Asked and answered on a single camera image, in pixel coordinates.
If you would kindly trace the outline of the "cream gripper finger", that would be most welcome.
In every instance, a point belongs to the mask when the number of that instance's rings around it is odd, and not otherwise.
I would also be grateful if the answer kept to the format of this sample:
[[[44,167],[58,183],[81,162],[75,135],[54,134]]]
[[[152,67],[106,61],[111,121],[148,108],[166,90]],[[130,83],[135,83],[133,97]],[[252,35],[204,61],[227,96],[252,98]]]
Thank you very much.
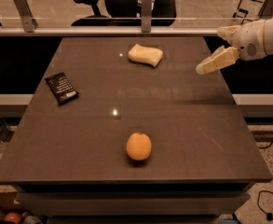
[[[239,25],[232,26],[221,26],[217,29],[217,34],[219,37],[223,38],[223,40],[230,43],[232,41],[233,34],[240,28]]]
[[[210,57],[196,67],[199,75],[205,75],[234,64],[239,59],[239,51],[234,47],[219,47]]]

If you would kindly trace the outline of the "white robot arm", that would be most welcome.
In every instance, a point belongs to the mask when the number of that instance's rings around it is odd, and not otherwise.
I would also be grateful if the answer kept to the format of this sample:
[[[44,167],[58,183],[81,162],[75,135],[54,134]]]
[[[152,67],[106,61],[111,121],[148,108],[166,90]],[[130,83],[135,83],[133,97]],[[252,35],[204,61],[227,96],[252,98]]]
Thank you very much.
[[[238,59],[252,61],[273,55],[273,19],[219,27],[217,34],[229,47],[219,47],[210,57],[199,63],[196,67],[199,75],[233,65]]]

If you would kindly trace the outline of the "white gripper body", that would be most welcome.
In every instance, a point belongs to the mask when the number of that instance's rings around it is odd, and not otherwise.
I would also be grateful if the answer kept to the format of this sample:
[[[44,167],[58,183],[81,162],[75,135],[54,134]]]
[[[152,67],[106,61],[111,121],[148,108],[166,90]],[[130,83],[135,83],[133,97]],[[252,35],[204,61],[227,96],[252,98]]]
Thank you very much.
[[[239,50],[243,61],[266,57],[264,49],[265,21],[254,21],[240,26],[232,35],[232,46]]]

